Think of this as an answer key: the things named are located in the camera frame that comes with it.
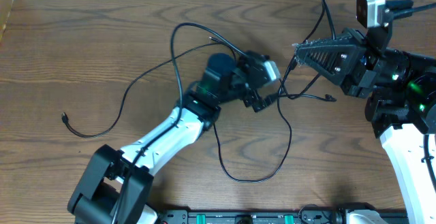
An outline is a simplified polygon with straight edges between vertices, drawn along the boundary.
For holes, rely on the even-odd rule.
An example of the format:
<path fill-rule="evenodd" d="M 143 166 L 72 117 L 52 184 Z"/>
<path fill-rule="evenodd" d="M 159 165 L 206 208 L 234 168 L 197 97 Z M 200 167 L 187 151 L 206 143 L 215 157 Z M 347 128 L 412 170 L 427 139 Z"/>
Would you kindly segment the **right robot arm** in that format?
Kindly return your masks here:
<path fill-rule="evenodd" d="M 391 49 L 393 22 L 418 12 L 412 0 L 356 0 L 367 30 L 346 28 L 296 46 L 307 65 L 344 94 L 365 99 L 365 117 L 394 168 L 410 223 L 435 222 L 435 60 Z"/>

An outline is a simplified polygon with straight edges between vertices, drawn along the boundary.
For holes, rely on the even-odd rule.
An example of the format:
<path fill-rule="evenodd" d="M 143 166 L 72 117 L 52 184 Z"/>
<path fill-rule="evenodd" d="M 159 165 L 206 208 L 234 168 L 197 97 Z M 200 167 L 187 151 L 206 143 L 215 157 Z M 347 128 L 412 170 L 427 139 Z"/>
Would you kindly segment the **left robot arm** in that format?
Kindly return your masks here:
<path fill-rule="evenodd" d="M 115 150 L 105 144 L 92 155 L 67 204 L 76 223 L 156 223 L 148 204 L 158 171 L 216 122 L 220 104 L 239 99 L 256 112 L 269 103 L 257 90 L 280 77 L 268 56 L 248 51 L 238 60 L 212 54 L 169 117 L 138 141 Z"/>

